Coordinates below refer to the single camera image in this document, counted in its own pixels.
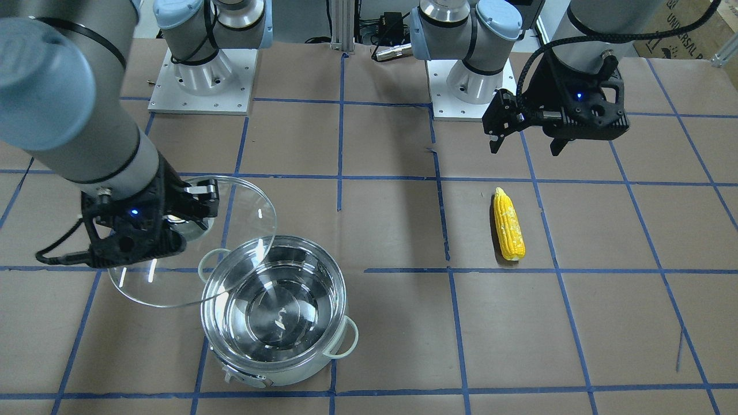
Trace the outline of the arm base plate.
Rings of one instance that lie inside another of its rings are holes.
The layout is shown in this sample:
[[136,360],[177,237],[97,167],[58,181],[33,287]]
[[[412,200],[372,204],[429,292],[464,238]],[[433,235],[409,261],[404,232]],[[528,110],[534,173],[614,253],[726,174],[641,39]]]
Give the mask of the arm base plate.
[[427,73],[434,118],[440,121],[479,122],[496,91],[515,89],[509,61],[492,76],[473,73],[460,60],[427,61]]
[[148,110],[158,114],[246,116],[259,55],[258,50],[251,49],[220,50],[212,61],[188,66],[174,64],[168,51]]

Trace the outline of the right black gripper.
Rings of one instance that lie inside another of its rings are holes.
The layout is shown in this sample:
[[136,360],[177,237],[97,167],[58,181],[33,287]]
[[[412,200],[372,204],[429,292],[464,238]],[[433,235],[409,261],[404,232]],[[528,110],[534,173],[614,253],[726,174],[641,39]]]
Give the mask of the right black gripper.
[[[82,223],[89,236],[89,249],[81,254],[81,263],[106,269],[134,265],[155,258],[179,255],[187,241],[175,231],[166,216],[178,202],[177,193],[185,186],[176,171],[159,155],[159,167],[144,189],[123,200],[100,196],[81,196]],[[195,199],[185,201],[183,218],[203,221],[216,218],[220,192],[217,179],[189,183],[183,191]]]

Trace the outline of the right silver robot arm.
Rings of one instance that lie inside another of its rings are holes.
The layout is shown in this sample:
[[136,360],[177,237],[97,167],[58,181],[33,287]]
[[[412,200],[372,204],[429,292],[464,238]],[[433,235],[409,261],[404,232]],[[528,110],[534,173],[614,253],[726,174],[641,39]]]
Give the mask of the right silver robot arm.
[[182,180],[122,108],[140,18],[138,1],[2,2],[2,141],[81,191],[81,217],[40,263],[179,255],[218,216],[217,180]]

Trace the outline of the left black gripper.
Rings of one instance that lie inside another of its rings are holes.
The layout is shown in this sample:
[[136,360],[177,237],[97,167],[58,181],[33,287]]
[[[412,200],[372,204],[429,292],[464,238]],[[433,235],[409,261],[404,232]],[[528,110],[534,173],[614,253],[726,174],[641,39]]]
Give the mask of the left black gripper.
[[606,51],[593,73],[581,73],[546,51],[519,105],[513,92],[498,89],[481,121],[491,153],[498,153],[506,137],[530,126],[542,127],[551,137],[554,157],[574,140],[615,140],[630,128],[619,59]]

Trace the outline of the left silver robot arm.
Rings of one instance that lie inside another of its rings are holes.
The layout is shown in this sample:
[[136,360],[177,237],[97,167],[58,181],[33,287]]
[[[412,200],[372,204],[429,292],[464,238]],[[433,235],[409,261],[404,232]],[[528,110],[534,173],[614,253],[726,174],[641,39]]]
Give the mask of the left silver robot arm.
[[483,131],[496,153],[530,126],[557,156],[574,140],[615,140],[630,128],[619,61],[644,32],[657,1],[571,1],[551,41],[521,70],[514,89],[503,69],[542,1],[421,1],[409,14],[415,58],[454,62],[446,85],[458,100],[487,105]]

